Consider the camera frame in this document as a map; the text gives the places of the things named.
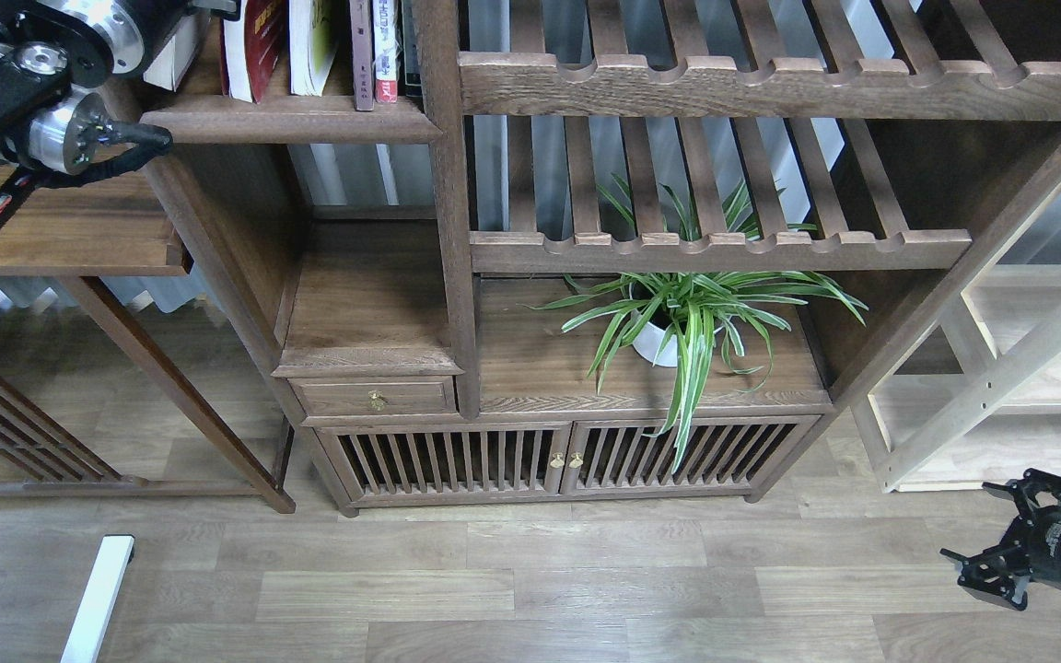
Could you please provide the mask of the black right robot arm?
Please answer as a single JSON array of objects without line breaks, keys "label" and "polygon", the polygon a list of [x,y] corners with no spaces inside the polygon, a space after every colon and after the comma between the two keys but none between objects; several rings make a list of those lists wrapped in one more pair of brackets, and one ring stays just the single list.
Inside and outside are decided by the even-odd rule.
[{"label": "black right robot arm", "polygon": [[998,545],[976,555],[940,549],[957,569],[957,583],[976,599],[1022,611],[1027,585],[1039,582],[1061,590],[1061,477],[1028,469],[1020,479],[1003,485],[984,483],[997,498],[1013,500],[1019,514]]}]

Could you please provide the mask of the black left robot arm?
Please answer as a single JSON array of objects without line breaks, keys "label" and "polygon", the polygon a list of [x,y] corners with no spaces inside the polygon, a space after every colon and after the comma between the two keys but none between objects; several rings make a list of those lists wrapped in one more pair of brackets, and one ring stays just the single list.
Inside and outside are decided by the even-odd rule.
[{"label": "black left robot arm", "polygon": [[180,20],[236,20],[236,1],[0,1],[0,230],[39,188],[134,172],[166,155],[164,127],[107,114],[98,88],[140,76]]}]

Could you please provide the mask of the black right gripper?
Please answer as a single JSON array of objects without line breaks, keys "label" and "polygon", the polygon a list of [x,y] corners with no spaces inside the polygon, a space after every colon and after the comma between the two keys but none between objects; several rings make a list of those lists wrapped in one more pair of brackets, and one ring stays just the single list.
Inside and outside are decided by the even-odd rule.
[{"label": "black right gripper", "polygon": [[[1061,477],[1028,469],[1020,479],[1003,485],[984,482],[982,487],[1017,508],[1002,544],[973,557],[946,547],[939,553],[954,561],[957,585],[974,599],[1023,611],[1028,607],[1029,579],[1061,590]],[[1040,507],[1039,494],[1051,495],[1056,505]]]}]

